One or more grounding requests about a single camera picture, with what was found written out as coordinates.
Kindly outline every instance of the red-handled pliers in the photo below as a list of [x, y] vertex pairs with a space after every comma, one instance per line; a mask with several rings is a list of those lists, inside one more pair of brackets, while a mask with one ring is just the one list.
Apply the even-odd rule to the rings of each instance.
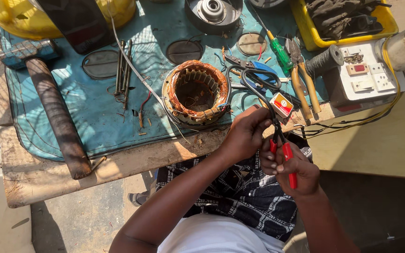
[[[290, 143], [288, 143], [284, 138], [284, 134], [282, 133], [281, 129], [281, 123], [279, 121], [275, 122], [273, 138], [270, 139], [270, 151], [273, 152], [274, 154], [276, 154], [276, 151], [278, 150], [278, 137], [280, 137], [282, 140], [283, 144], [282, 150], [284, 152], [285, 161], [288, 161], [290, 158], [293, 158], [293, 153], [290, 148]], [[290, 180], [290, 187], [292, 189], [298, 187], [298, 183], [296, 180], [296, 173], [289, 174], [289, 180]]]

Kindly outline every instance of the copper winding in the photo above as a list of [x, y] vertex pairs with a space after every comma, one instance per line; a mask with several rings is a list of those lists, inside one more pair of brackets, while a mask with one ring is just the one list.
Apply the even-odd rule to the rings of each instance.
[[[220, 91], [218, 92], [218, 97], [216, 98], [214, 105], [211, 109], [203, 112], [196, 112], [184, 107], [176, 96], [176, 82], [182, 74], [189, 71], [201, 71], [205, 72], [207, 75], [211, 76], [215, 82], [218, 84]], [[224, 75], [215, 67], [210, 64], [202, 63], [197, 60], [186, 61], [183, 64], [177, 66], [172, 74], [170, 85], [168, 86], [167, 94], [169, 96], [170, 103], [177, 112], [188, 114], [190, 117], [196, 118], [196, 121], [204, 121], [206, 119], [212, 118], [214, 114], [221, 112], [218, 108], [219, 105], [226, 102], [226, 97], [228, 93], [227, 81]]]

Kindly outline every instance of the yellow container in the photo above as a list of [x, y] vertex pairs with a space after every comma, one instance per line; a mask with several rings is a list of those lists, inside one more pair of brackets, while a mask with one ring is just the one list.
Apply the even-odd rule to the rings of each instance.
[[322, 47], [329, 47], [330, 45], [341, 45], [358, 41], [387, 38], [398, 32], [398, 25], [393, 18], [390, 9], [383, 6], [377, 6], [371, 16], [378, 18], [378, 22], [380, 22], [384, 28], [382, 32], [374, 35], [365, 35], [336, 41], [323, 41], [319, 37], [318, 31], [307, 12], [306, 2], [304, 0], [291, 0], [290, 8], [292, 9], [302, 40], [304, 41], [304, 44], [306, 44], [307, 51], [319, 50]]
[[[134, 0], [110, 0], [110, 9], [115, 26], [127, 23], [134, 15]], [[106, 0], [96, 0], [107, 23], [112, 21]], [[29, 0], [0, 0], [0, 26], [7, 32], [25, 39], [41, 40], [63, 37], [48, 16], [34, 7]]]

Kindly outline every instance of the blue work mat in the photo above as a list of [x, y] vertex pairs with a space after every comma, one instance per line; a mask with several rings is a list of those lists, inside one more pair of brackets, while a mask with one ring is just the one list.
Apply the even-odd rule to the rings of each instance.
[[[244, 60], [255, 60], [257, 56], [245, 57], [235, 45], [238, 37], [245, 32], [260, 32], [266, 37], [266, 32], [251, 14], [252, 9], [248, 0], [244, 3], [242, 21], [243, 27], [228, 34], [228, 38], [201, 35], [193, 40], [200, 40], [204, 49], [201, 61], [222, 69], [220, 60], [214, 53], [221, 55], [221, 48], [225, 46], [225, 53], [229, 53], [229, 46], [234, 56]], [[273, 34], [283, 37], [286, 33], [295, 35], [297, 26], [290, 7], [273, 8], [271, 10], [258, 10], [265, 25]], [[169, 4], [155, 4], [148, 0], [137, 2], [137, 10], [133, 19], [117, 31], [120, 39], [132, 39], [133, 64], [140, 73], [151, 77], [150, 86], [161, 96], [162, 83], [166, 75], [175, 67], [166, 58], [165, 52], [168, 45], [177, 40], [189, 39], [200, 35], [187, 19], [184, 13], [184, 1], [175, 0]], [[14, 43], [24, 39], [15, 37], [0, 29], [2, 48], [10, 48]], [[82, 70], [82, 60], [85, 55], [78, 55], [64, 38], [54, 40], [60, 48], [62, 56], [47, 62], [59, 89], [65, 99], [71, 117], [89, 157], [112, 153], [120, 149], [170, 139], [180, 135], [178, 129], [170, 124], [168, 118], [153, 96], [143, 107], [143, 128], [139, 126], [139, 119], [133, 115], [132, 109], [139, 111], [140, 105], [148, 96], [148, 90], [140, 80], [132, 74], [129, 91], [128, 109], [125, 117], [122, 104], [117, 103], [106, 88], [115, 83], [115, 78], [95, 81], [89, 78]], [[106, 46], [99, 50], [114, 49]], [[303, 51], [306, 59], [314, 55]], [[262, 54], [260, 62], [268, 57], [272, 60], [267, 65], [272, 67], [284, 78], [275, 55], [270, 47]], [[63, 161], [62, 154], [57, 145], [51, 126], [46, 117], [40, 99], [32, 84], [26, 69], [11, 70], [6, 68], [7, 85], [9, 88], [10, 104], [14, 118], [14, 126], [19, 140], [25, 149], [41, 158]], [[328, 95], [321, 78], [315, 82], [318, 99], [326, 101]], [[291, 83], [283, 83], [282, 90], [294, 95]], [[226, 125], [232, 122], [246, 108], [259, 101], [255, 95], [245, 89], [234, 89], [232, 92], [232, 115], [227, 113], [218, 124]], [[192, 134], [194, 131], [182, 129], [183, 134]]]

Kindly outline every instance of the wooden hammer handle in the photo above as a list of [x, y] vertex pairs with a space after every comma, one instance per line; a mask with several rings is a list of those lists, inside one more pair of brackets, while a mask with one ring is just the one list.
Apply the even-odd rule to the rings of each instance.
[[304, 112], [304, 116], [306, 119], [313, 118], [312, 112], [307, 104], [306, 97], [304, 96], [304, 92], [302, 91], [301, 83], [299, 82], [297, 65], [292, 69], [292, 83], [296, 95], [298, 96], [299, 100], [301, 100], [301, 107], [302, 111]]
[[321, 112], [321, 107], [319, 106], [318, 98], [315, 92], [315, 85], [312, 82], [312, 78], [306, 72], [306, 66], [304, 63], [298, 63], [299, 72], [301, 72], [304, 80], [306, 81], [307, 91], [309, 91], [309, 97], [312, 102], [312, 109], [315, 113]]
[[39, 58], [27, 60], [26, 66], [71, 177], [74, 180], [86, 177], [91, 173], [90, 161], [51, 72]]

